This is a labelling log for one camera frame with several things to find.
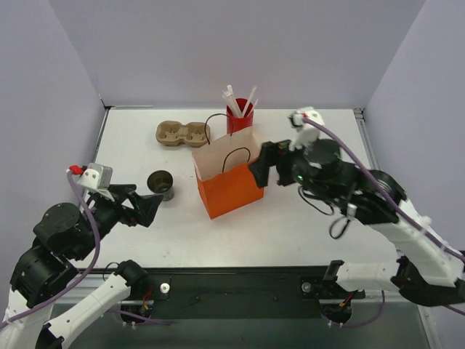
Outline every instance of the bag handle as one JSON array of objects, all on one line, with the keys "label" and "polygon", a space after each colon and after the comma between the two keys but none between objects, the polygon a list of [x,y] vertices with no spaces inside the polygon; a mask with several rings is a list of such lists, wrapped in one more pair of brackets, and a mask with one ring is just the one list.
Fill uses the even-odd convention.
[{"label": "bag handle", "polygon": [[216,114],[213,114],[213,115],[210,115],[207,120],[205,121],[205,125],[203,126],[203,133],[205,133],[205,138],[206,138],[206,141],[209,143],[210,145],[210,139],[209,139],[209,136],[206,134],[206,123],[209,122],[209,120],[211,118],[213,118],[214,116],[217,116],[217,115],[224,115],[226,116],[229,120],[231,120],[231,136],[233,135],[233,130],[234,130],[234,123],[233,123],[233,120],[231,119],[231,117],[227,114],[224,114],[224,113],[216,113]]},{"label": "bag handle", "polygon": [[233,150],[233,151],[230,151],[230,153],[226,155],[225,161],[223,162],[223,169],[222,169],[221,173],[225,173],[226,160],[227,160],[227,158],[229,157],[229,155],[231,155],[231,154],[234,153],[235,151],[239,151],[240,149],[246,149],[246,150],[248,151],[248,159],[247,159],[247,162],[250,161],[250,158],[251,158],[251,156],[252,156],[251,153],[250,153],[250,150],[249,150],[248,148],[246,148],[246,147],[237,148],[237,149],[235,149],[235,150]]}]

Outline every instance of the gray wall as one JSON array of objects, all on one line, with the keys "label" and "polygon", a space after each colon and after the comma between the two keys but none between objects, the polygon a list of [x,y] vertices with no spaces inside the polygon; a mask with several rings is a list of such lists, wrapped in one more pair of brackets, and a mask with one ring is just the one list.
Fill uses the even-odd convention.
[{"label": "gray wall", "polygon": [[365,106],[424,0],[50,0],[106,105]]},{"label": "gray wall", "polygon": [[[464,37],[465,2],[427,0],[366,109],[380,165],[459,249],[465,249]],[[436,314],[445,347],[462,348],[465,318],[446,309]]]},{"label": "gray wall", "polygon": [[88,162],[104,110],[45,0],[0,1],[0,309],[32,227],[72,198],[65,170]]}]

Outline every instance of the orange paper bag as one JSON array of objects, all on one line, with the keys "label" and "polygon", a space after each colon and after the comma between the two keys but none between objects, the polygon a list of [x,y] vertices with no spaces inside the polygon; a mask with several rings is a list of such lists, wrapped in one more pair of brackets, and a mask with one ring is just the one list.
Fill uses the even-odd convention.
[{"label": "orange paper bag", "polygon": [[192,152],[198,192],[211,219],[263,197],[264,188],[248,170],[261,144],[254,128],[247,127]]}]

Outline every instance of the cardboard cup holder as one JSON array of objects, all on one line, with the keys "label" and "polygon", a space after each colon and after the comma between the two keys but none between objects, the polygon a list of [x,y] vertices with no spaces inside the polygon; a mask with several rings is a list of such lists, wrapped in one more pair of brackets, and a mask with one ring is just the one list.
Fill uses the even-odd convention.
[{"label": "cardboard cup holder", "polygon": [[159,143],[171,147],[178,146],[182,143],[190,147],[199,148],[207,143],[207,137],[210,138],[210,126],[203,122],[190,122],[183,125],[178,121],[163,121],[156,131],[156,138]]}]

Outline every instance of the screw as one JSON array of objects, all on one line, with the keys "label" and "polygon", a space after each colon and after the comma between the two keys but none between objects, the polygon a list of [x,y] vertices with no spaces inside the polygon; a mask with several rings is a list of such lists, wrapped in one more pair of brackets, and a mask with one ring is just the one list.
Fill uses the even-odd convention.
[{"label": "screw", "polygon": [[304,282],[302,284],[302,291],[304,291],[305,293],[310,292],[311,289],[312,289],[312,285],[310,284],[310,282]]},{"label": "screw", "polygon": [[160,292],[163,294],[167,294],[169,292],[169,284],[167,284],[166,282],[163,282],[160,285]]}]

